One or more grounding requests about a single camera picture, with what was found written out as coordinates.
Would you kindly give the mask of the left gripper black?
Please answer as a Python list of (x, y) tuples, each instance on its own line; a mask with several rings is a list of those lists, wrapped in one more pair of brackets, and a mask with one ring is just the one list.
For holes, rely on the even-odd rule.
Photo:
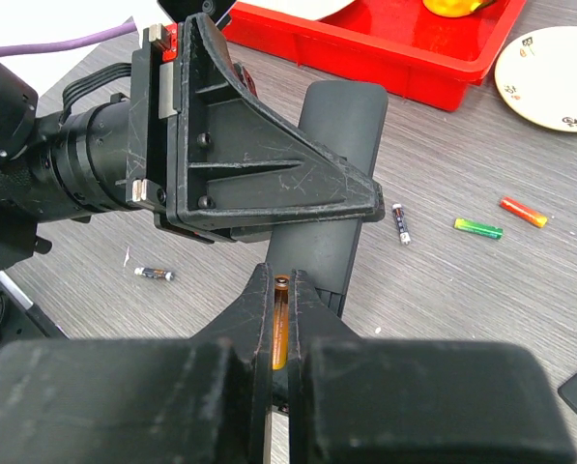
[(381, 187), (262, 103), (206, 14), (146, 29), (131, 63), (126, 199), (156, 228), (230, 242), (234, 227), (382, 219)]

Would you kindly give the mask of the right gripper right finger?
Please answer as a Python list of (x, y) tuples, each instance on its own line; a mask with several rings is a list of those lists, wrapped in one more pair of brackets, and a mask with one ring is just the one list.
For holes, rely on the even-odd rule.
[(363, 338), (289, 286), (294, 463), (573, 463), (547, 375), (505, 342)]

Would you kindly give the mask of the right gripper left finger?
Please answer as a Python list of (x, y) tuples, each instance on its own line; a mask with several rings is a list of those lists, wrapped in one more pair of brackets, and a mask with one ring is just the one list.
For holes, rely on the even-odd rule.
[(34, 339), (0, 351), (0, 463), (266, 463), (274, 279), (188, 339)]

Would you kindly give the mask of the orange battery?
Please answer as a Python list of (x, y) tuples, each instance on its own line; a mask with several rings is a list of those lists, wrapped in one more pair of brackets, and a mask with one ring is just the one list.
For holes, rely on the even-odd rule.
[(287, 362), (289, 341), (289, 283), (287, 275), (274, 279), (274, 339), (273, 371), (282, 369)]

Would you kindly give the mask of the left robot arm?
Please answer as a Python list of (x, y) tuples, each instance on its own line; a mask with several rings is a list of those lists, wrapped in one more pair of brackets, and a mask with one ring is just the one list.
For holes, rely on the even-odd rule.
[(146, 210), (203, 244), (384, 215), (378, 183), (258, 100), (206, 14), (36, 105), (0, 63), (0, 270), (50, 251), (39, 224), (98, 214)]

